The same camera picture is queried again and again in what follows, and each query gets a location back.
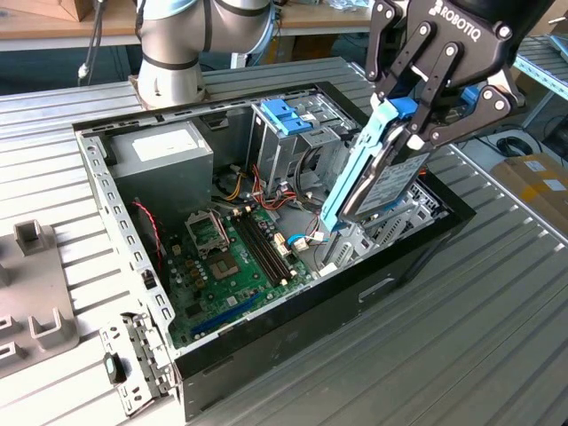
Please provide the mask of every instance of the motherboard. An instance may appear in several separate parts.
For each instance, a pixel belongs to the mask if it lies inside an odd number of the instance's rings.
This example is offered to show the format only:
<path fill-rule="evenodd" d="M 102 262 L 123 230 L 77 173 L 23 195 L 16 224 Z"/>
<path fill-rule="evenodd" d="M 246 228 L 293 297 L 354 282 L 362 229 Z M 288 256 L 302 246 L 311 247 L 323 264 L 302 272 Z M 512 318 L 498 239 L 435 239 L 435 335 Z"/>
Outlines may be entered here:
<path fill-rule="evenodd" d="M 293 253 L 279 251 L 279 236 L 268 213 L 257 207 L 238 216 L 198 212 L 162 242 L 176 348 L 313 280 Z"/>

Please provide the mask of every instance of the wooden shelf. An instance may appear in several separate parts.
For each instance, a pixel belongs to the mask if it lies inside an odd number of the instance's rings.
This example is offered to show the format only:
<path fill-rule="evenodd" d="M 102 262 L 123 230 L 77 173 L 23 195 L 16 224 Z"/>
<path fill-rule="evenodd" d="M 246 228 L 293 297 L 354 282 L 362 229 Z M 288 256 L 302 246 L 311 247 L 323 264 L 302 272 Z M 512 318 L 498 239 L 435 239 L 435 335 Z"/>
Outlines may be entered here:
<path fill-rule="evenodd" d="M 136 10 L 132 0 L 112 0 L 107 4 L 103 36 L 133 36 Z M 283 8 L 282 28 L 368 27 L 368 9 L 340 12 L 327 5 L 287 4 Z M 0 9 L 0 39 L 41 39 L 91 36 L 92 12 L 82 22 L 58 20 L 32 13 Z"/>

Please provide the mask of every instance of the metal hinge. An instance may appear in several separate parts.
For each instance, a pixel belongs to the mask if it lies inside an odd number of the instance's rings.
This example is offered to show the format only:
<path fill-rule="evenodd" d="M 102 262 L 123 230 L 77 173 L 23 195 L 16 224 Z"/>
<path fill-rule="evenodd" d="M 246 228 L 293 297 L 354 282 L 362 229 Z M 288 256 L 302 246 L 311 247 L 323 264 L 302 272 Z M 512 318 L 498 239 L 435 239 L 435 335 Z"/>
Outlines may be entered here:
<path fill-rule="evenodd" d="M 165 344 L 148 314 L 123 314 L 99 334 L 108 378 L 128 416 L 167 396 L 176 385 Z"/>

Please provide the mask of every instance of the slotted aluminum table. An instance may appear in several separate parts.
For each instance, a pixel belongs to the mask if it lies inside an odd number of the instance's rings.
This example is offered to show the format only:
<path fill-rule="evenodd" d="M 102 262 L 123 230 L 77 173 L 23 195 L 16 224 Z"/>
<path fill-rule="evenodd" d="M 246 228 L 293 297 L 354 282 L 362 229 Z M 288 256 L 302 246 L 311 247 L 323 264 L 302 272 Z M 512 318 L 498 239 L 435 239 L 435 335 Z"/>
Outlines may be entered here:
<path fill-rule="evenodd" d="M 342 59 L 206 74 L 214 96 L 328 80 L 369 112 Z M 127 422 L 97 329 L 134 309 L 71 122 L 140 110 L 127 83 L 0 98 L 0 232 L 55 227 L 75 349 L 0 381 L 0 423 Z M 568 416 L 568 254 L 561 237 L 453 148 L 430 168 L 477 211 L 420 276 L 365 316 L 229 396 L 198 425 L 528 425 Z M 173 398 L 132 424 L 181 424 Z"/>

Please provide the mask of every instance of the yellow wire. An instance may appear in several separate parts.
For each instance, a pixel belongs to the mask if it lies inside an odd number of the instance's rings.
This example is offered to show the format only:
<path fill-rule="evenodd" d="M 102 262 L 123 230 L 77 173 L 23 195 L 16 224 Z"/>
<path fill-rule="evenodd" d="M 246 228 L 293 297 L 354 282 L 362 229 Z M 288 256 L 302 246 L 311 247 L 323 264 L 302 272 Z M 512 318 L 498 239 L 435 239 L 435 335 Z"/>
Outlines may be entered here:
<path fill-rule="evenodd" d="M 239 177 L 237 177 L 237 186 L 234 188 L 233 193 L 225 198 L 227 201 L 233 201 L 241 193 L 241 180 L 243 176 L 243 173 L 239 173 Z"/>

